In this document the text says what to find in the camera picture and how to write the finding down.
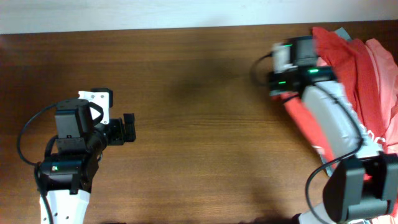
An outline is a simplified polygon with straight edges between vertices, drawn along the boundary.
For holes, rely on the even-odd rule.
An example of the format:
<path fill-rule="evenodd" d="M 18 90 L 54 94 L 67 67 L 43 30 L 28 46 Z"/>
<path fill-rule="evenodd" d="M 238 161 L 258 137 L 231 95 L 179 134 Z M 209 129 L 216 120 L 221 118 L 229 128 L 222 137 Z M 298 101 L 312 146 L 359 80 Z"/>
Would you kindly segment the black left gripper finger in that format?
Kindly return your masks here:
<path fill-rule="evenodd" d="M 109 107 L 113 107 L 113 90 L 109 88 L 92 88 L 92 92 L 106 92 L 109 94 Z"/>
<path fill-rule="evenodd" d="M 124 128 L 125 128 L 125 141 L 134 142 L 136 140 L 136 129 L 135 129 L 135 114 L 124 113 Z"/>

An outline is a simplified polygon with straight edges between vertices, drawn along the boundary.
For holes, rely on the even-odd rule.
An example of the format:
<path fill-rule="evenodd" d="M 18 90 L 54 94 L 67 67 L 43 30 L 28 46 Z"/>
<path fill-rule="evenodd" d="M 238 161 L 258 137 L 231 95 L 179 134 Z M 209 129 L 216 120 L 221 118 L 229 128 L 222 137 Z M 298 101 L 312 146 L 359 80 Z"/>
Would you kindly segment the orange soccer t-shirt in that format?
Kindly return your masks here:
<path fill-rule="evenodd" d="M 332 68 L 343 85 L 349 107 L 357 114 L 361 127 L 372 141 L 381 145 L 382 151 L 387 152 L 375 69 L 365 43 L 359 39 L 347 42 L 321 27 L 314 27 L 310 36 L 315 41 L 318 66 Z M 298 93 L 283 93 L 273 97 L 283 100 L 288 114 L 318 152 L 322 162 L 334 159 L 326 135 Z"/>

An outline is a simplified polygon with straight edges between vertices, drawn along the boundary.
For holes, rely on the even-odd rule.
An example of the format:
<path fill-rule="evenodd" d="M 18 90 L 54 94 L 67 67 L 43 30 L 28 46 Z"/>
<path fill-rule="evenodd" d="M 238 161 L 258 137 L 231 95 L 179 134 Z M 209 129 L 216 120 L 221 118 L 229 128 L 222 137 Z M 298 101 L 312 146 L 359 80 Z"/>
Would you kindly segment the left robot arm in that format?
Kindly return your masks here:
<path fill-rule="evenodd" d="M 93 88 L 55 104 L 57 134 L 34 169 L 41 223 L 83 223 L 93 179 L 108 146 L 136 140 L 135 116 L 111 119 L 113 91 Z"/>

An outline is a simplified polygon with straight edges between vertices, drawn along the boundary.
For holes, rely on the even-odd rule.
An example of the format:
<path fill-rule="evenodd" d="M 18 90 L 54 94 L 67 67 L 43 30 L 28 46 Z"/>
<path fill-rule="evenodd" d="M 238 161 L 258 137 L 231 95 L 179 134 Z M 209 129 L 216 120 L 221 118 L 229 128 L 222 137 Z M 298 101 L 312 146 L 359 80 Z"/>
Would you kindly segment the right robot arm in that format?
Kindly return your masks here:
<path fill-rule="evenodd" d="M 272 46 L 272 96 L 298 93 L 326 135 L 334 159 L 314 170 L 305 184 L 335 165 L 323 188 L 322 203 L 294 216 L 296 223 L 366 223 L 390 215 L 397 202 L 397 155 L 386 154 L 361 127 L 343 85 L 329 66 L 318 66 L 315 41 L 296 37 Z"/>

